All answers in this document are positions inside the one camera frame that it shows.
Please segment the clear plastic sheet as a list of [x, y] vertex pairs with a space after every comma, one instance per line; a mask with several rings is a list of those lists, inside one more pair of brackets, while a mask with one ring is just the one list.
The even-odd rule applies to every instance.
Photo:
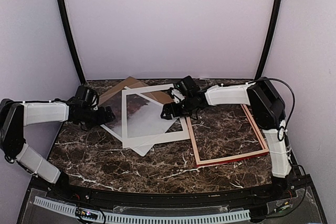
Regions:
[[163, 104], [144, 94], [127, 94], [125, 98], [128, 138], [166, 133], [176, 122], [176, 119], [162, 119]]

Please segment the white photo mat board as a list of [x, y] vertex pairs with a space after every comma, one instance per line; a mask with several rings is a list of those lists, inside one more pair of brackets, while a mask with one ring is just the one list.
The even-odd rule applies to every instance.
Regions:
[[127, 109], [126, 109], [126, 98], [127, 94], [133, 93], [151, 93], [155, 91], [164, 91], [168, 90], [169, 88], [173, 87], [172, 84], [164, 84], [158, 86], [146, 86], [140, 88], [126, 88], [122, 90], [122, 113], [121, 113], [121, 121], [122, 121], [122, 143], [124, 148], [134, 148], [139, 146], [147, 146], [147, 145], [155, 145], [155, 144], [162, 144], [168, 142], [176, 142], [176, 141], [183, 141], [190, 139], [188, 126], [185, 118], [180, 118], [180, 123], [182, 130], [177, 132], [166, 132], [158, 135], [150, 135], [150, 136], [143, 136], [143, 137], [134, 137], [128, 138], [127, 137]]

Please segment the red wooden picture frame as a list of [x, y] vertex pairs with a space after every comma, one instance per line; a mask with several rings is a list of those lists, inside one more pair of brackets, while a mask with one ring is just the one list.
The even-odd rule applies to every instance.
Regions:
[[248, 107], [244, 104], [241, 104], [240, 106], [241, 106], [244, 114], [246, 115], [247, 120], [248, 120], [251, 128], [253, 129], [253, 132], [254, 132], [257, 140], [258, 140], [257, 142], [261, 146], [261, 150], [249, 152], [249, 153], [246, 153], [246, 154], [239, 154], [239, 155], [234, 155], [234, 156], [229, 156], [229, 157], [221, 157], [221, 158], [215, 158], [215, 159], [209, 159], [209, 160], [202, 161], [199, 157], [199, 152], [198, 152], [198, 149], [197, 149], [196, 139], [195, 139], [194, 131], [192, 129], [191, 119], [186, 118], [188, 131], [189, 131], [189, 135], [190, 135], [190, 138], [191, 138], [192, 147], [193, 147], [197, 167], [213, 166], [213, 165], [218, 165], [218, 164], [225, 164], [225, 163], [242, 161], [242, 160], [253, 158], [253, 157], [264, 156], [269, 152], [269, 148], [266, 144], [266, 140], [263, 137], [261, 131], [259, 130], [256, 122], [254, 121], [253, 116], [250, 113]]

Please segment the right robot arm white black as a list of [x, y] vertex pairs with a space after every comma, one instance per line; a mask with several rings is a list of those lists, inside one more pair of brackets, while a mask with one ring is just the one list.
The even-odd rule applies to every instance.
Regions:
[[287, 178], [292, 170], [291, 147], [287, 136], [285, 102], [272, 82], [273, 78], [262, 77], [255, 81], [230, 86], [214, 85], [201, 89], [191, 76], [187, 76], [168, 89], [171, 103], [166, 103], [161, 118], [189, 117], [209, 106], [243, 104], [251, 107], [254, 121], [266, 138], [272, 164], [272, 185], [268, 195], [280, 199], [288, 191]]

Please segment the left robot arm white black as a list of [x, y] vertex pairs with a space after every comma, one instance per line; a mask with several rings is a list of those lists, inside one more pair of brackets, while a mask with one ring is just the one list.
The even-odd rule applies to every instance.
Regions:
[[33, 175], [53, 184], [54, 193], [63, 201], [74, 197], [69, 176], [31, 148], [24, 138], [24, 127], [49, 122], [72, 122], [86, 130], [110, 123], [115, 119], [111, 108], [85, 102], [1, 101], [1, 150], [9, 163], [17, 162]]

